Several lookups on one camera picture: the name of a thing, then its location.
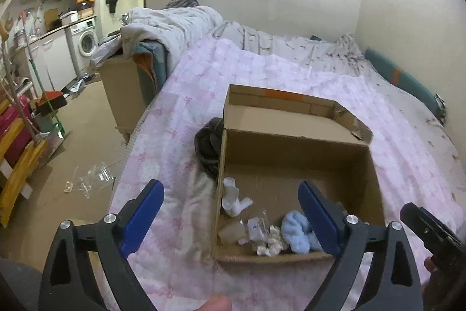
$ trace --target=cutting board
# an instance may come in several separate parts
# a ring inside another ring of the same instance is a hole
[[[44,12],[44,22],[47,31],[52,29],[52,22],[58,19],[58,9],[50,9]]]

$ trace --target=cardboard flap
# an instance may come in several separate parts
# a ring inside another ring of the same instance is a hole
[[[336,101],[261,87],[230,85],[223,116],[231,130],[364,145],[372,139]]]

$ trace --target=washing machine door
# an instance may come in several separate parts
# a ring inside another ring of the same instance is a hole
[[[81,56],[90,57],[97,50],[97,35],[94,30],[84,31],[78,42],[78,49]]]

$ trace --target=washing machine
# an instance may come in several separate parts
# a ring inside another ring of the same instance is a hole
[[[92,18],[65,28],[65,34],[76,76],[79,77],[98,48],[96,20]]]

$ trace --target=teal headboard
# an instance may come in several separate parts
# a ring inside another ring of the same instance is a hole
[[[377,70],[383,78],[392,85],[418,98],[440,122],[444,121],[445,109],[444,106],[442,107],[440,100],[437,101],[437,99],[439,99],[438,95],[432,94],[427,87],[411,74],[404,71],[396,63],[390,61],[386,56],[374,49],[367,48],[364,56],[372,63],[375,70]]]

